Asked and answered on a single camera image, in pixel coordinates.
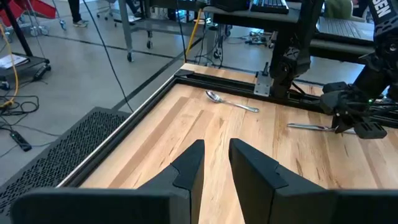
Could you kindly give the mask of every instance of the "sneaker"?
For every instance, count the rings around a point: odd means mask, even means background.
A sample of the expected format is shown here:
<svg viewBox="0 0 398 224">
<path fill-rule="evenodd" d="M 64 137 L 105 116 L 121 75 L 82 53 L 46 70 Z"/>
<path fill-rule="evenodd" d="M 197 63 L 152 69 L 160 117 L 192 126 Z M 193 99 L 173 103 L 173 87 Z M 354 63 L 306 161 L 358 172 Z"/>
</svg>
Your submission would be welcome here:
<svg viewBox="0 0 398 224">
<path fill-rule="evenodd" d="M 135 18 L 141 18 L 142 17 L 142 13 L 141 12 L 136 12 L 136 13 L 134 13 L 134 17 Z"/>
<path fill-rule="evenodd" d="M 75 27 L 87 27 L 88 21 L 84 21 L 83 19 L 79 22 L 74 22 L 73 26 Z"/>
</svg>

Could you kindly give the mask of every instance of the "yellow cable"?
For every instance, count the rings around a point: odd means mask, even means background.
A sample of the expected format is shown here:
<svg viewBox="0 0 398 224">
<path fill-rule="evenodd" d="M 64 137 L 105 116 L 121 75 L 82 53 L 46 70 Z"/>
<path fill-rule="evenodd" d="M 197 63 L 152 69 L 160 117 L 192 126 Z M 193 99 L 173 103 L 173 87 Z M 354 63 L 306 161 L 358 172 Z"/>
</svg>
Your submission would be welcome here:
<svg viewBox="0 0 398 224">
<path fill-rule="evenodd" d="M 8 53 L 9 53 L 9 55 L 11 57 L 12 69 L 14 70 L 14 75 L 15 75 L 15 92 L 14 92 L 14 96 L 12 96 L 12 98 L 9 101 L 5 102 L 3 105 L 0 106 L 0 108 L 4 108 L 6 106 L 10 106 L 10 105 L 14 104 L 14 99 L 15 99 L 15 97 L 18 94 L 18 86 L 19 86 L 19 84 L 18 84 L 18 73 L 17 73 L 17 69 L 15 68 L 14 58 L 12 57 L 11 46 L 10 46 L 10 43 L 8 42 L 8 40 L 6 38 L 6 34 L 4 33 L 4 29 L 3 29 L 3 26 L 2 26 L 1 23 L 0 23 L 0 30 L 1 30 L 1 34 L 2 34 L 3 39 L 6 41 L 6 45 L 7 45 L 7 48 L 8 48 Z"/>
<path fill-rule="evenodd" d="M 195 26 L 193 27 L 193 31 L 192 31 L 192 33 L 191 33 L 191 38 L 189 39 L 189 44 L 188 44 L 187 51 L 185 52 L 185 55 L 188 55 L 189 51 L 191 50 L 191 45 L 192 45 L 192 42 L 193 42 L 193 37 L 194 37 L 195 34 L 197 33 L 197 28 L 198 28 L 198 25 L 199 25 L 200 14 L 201 14 L 201 9 L 199 9 L 197 22 L 195 23 Z"/>
</svg>

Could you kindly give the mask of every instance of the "red object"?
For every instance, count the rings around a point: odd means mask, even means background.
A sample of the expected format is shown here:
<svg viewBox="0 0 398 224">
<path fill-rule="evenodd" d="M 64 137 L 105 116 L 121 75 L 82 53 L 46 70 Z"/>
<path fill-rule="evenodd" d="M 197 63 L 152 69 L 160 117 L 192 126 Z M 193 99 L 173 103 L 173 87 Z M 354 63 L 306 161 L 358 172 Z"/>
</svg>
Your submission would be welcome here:
<svg viewBox="0 0 398 224">
<path fill-rule="evenodd" d="M 19 18 L 24 11 L 30 9 L 28 0 L 11 0 L 8 2 L 10 10 L 15 18 Z M 55 8 L 49 4 L 46 4 L 40 0 L 30 0 L 34 13 L 38 14 L 39 17 L 47 19 L 55 19 Z M 0 17 L 7 27 L 11 26 L 11 23 L 4 10 L 0 11 Z"/>
<path fill-rule="evenodd" d="M 21 14 L 25 11 L 25 9 L 19 7 L 15 0 L 9 1 L 8 6 L 10 7 L 10 10 L 15 18 L 21 16 Z M 10 20 L 8 19 L 5 10 L 0 11 L 0 17 L 6 27 L 11 26 Z"/>
</svg>

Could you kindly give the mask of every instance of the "white label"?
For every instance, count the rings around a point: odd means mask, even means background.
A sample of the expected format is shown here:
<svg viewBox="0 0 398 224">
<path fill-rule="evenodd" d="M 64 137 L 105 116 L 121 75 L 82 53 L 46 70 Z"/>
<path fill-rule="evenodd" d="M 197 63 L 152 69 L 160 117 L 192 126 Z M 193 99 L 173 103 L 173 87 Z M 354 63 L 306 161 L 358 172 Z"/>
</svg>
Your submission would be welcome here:
<svg viewBox="0 0 398 224">
<path fill-rule="evenodd" d="M 373 0 L 373 4 L 379 18 L 391 12 L 387 0 Z"/>
</svg>

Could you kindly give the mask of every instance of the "white paper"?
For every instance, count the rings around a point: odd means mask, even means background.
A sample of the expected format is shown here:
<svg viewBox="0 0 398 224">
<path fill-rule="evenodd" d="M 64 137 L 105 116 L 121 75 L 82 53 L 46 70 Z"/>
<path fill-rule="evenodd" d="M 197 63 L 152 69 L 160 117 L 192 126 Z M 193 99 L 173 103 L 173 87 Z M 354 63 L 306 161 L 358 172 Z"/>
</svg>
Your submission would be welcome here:
<svg viewBox="0 0 398 224">
<path fill-rule="evenodd" d="M 18 55 L 12 55 L 12 58 L 14 59 L 14 64 L 18 65 L 23 62 L 27 61 L 27 58 L 18 56 Z M 8 69 L 12 67 L 12 61 L 11 61 L 11 55 L 7 55 L 3 58 L 0 59 L 0 67 L 4 69 Z"/>
</svg>

